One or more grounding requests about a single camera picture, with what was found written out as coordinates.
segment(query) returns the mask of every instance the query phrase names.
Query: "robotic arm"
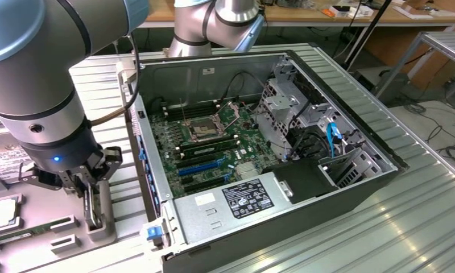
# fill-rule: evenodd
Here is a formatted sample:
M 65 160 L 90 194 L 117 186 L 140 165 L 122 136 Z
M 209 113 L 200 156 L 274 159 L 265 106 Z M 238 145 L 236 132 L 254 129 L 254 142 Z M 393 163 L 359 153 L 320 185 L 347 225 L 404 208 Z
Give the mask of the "robotic arm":
M 176 0 L 169 57 L 210 54 L 210 42 L 246 52 L 262 28 L 256 0 Z
M 92 199 L 120 166 L 120 148 L 93 138 L 69 68 L 146 14 L 146 0 L 0 0 L 0 120 L 33 160 L 21 182 Z

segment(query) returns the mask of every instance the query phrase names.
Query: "pcie slot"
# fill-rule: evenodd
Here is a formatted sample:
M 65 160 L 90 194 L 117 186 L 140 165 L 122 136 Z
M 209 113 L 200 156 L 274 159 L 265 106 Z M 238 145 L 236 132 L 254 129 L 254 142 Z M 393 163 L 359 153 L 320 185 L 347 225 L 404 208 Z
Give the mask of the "pcie slot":
M 189 167 L 192 165 L 197 165 L 197 164 L 201 164 L 204 162 L 213 161 L 214 158 L 216 158 L 214 155 L 204 155 L 204 156 L 200 156 L 197 158 L 185 159 L 176 164 L 176 167 L 177 168 L 185 168 L 185 167 Z
M 186 169 L 180 169 L 178 170 L 178 176 L 190 175 L 193 173 L 206 171 L 208 169 L 218 168 L 218 166 L 220 166 L 218 162 L 210 162 L 210 163 L 206 163 L 204 165 L 198 165 L 198 166 L 194 166 L 194 167 L 190 167 Z
M 200 182 L 197 184 L 184 186 L 184 191 L 189 193 L 192 191 L 197 191 L 200 189 L 205 189 L 212 186 L 222 185 L 224 183 L 225 183 L 225 177 L 218 177 L 218 178 L 206 180 L 204 182 Z

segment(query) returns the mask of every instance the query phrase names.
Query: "warning label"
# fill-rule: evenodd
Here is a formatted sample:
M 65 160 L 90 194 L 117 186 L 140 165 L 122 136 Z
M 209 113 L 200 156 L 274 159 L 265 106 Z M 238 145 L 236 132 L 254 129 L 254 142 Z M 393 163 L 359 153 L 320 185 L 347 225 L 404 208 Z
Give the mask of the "warning label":
M 258 179 L 222 189 L 222 194 L 237 219 L 274 206 Z
M 19 163 L 29 159 L 22 149 L 0 152 L 0 178 L 2 180 L 17 178 Z

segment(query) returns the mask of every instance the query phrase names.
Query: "white sticker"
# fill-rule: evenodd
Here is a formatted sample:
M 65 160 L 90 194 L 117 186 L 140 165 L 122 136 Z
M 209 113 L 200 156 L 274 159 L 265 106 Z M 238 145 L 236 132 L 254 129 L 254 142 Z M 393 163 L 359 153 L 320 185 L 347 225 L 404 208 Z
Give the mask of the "white sticker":
M 1 240 L 0 244 L 7 243 L 7 242 L 13 242 L 15 240 L 19 240 L 19 239 L 30 237 L 30 236 L 31 236 L 31 233 L 23 233 L 21 235 L 17 235 L 17 236 L 13 236 L 10 238 L 6 238 L 6 239 Z
M 236 155 L 237 160 L 240 160 L 241 156 L 240 156 L 240 152 L 237 152 L 237 150 L 234 150 L 234 155 Z
M 205 205 L 213 201 L 214 201 L 214 198 L 213 198 L 212 192 L 196 197 L 197 206 Z
M 19 163 L 30 160 L 23 149 L 0 152 L 0 178 L 2 180 L 18 177 Z
M 210 75 L 214 73 L 214 68 L 205 68 L 202 69 L 202 75 Z

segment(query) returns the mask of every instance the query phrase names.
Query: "screw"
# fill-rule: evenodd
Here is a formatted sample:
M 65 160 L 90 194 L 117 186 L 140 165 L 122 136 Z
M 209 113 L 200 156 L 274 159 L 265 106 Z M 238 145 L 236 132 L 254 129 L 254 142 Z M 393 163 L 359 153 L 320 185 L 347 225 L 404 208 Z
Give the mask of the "screw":
M 43 130 L 43 126 L 41 126 L 39 124 L 31 124 L 29 126 L 29 129 L 33 133 L 39 133 Z

